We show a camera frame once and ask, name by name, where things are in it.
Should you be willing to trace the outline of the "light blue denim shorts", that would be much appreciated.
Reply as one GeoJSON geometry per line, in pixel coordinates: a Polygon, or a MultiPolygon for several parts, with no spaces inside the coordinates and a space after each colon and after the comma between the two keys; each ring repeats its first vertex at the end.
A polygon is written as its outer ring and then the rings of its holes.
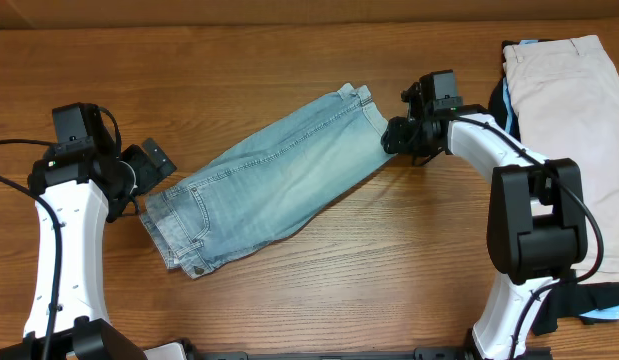
{"type": "Polygon", "coordinates": [[[344,84],[145,200],[141,222],[169,269],[196,279],[288,238],[382,167],[388,122],[344,84]]]}

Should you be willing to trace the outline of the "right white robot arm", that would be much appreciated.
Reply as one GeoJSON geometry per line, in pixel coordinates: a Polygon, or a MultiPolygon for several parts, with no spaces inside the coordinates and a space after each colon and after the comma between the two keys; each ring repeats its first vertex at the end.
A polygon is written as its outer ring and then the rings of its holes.
{"type": "Polygon", "coordinates": [[[496,278],[480,319],[458,347],[420,347],[417,359],[548,359],[526,337],[546,296],[570,280],[588,249],[581,175],[571,159],[524,147],[481,105],[466,105],[453,71],[422,76],[401,93],[408,106],[382,137],[389,154],[422,166],[439,154],[469,162],[489,182],[486,230],[496,278]]]}

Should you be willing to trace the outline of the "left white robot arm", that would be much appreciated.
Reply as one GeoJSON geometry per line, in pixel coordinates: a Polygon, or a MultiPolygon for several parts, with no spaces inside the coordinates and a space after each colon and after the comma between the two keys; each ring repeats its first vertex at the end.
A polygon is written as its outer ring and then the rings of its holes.
{"type": "Polygon", "coordinates": [[[37,281],[20,343],[0,360],[195,359],[186,339],[143,350],[110,323],[103,290],[103,234],[128,205],[176,169],[153,139],[122,146],[111,113],[90,103],[53,109],[56,141],[46,143],[26,185],[39,221],[37,281]]]}

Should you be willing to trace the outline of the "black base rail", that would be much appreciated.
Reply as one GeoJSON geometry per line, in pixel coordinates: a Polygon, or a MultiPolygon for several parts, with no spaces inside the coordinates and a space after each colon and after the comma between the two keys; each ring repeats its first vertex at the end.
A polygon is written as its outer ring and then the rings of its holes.
{"type": "Polygon", "coordinates": [[[203,360],[461,360],[476,359],[458,347],[421,347],[407,352],[344,352],[248,354],[246,352],[204,353],[203,360]]]}

